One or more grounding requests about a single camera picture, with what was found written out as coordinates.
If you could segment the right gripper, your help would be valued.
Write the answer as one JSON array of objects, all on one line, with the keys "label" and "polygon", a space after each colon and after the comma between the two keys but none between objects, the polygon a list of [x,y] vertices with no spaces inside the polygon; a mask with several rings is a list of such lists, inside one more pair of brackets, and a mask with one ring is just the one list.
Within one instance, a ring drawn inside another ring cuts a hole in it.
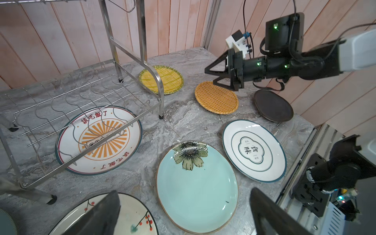
[{"label": "right gripper", "polygon": [[213,85],[231,91],[244,88],[243,54],[229,49],[228,54],[222,54],[204,69],[205,74],[218,75]]}]

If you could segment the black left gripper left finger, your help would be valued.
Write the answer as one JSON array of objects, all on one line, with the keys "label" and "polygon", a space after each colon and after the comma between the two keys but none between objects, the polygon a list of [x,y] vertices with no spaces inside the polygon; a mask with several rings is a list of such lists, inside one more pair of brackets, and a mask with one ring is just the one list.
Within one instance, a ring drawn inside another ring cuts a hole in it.
[{"label": "black left gripper left finger", "polygon": [[112,235],[120,213],[117,191],[111,191],[89,212],[75,222],[65,235]]}]

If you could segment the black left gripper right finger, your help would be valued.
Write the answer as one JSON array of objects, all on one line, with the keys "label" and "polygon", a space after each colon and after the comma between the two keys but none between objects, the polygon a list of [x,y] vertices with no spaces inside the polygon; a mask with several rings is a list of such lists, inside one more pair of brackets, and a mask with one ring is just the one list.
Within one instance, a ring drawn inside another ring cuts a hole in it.
[{"label": "black left gripper right finger", "polygon": [[310,234],[258,188],[251,190],[250,206],[258,235]]}]

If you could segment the yellow green woven plate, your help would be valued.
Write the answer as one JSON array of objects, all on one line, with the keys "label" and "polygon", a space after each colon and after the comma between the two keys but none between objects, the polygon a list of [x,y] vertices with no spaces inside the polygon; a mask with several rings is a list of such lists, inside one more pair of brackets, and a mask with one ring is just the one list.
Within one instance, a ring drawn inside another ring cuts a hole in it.
[{"label": "yellow green woven plate", "polygon": [[[162,80],[165,95],[174,94],[184,86],[184,78],[176,69],[163,65],[153,67]],[[157,83],[148,70],[144,69],[140,72],[139,81],[152,92],[158,94]]]}]

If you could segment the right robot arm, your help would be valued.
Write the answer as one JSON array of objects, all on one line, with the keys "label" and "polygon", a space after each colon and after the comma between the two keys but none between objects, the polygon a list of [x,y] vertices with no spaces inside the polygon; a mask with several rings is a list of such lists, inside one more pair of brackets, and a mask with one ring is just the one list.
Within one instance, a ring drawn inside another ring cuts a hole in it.
[{"label": "right robot arm", "polygon": [[275,78],[283,90],[291,77],[317,80],[376,64],[375,30],[347,37],[341,34],[336,40],[302,52],[303,23],[303,13],[268,21],[260,43],[261,57],[247,59],[243,51],[231,48],[207,66],[205,73],[217,77],[214,85],[230,91],[244,88],[245,82],[269,78]]}]

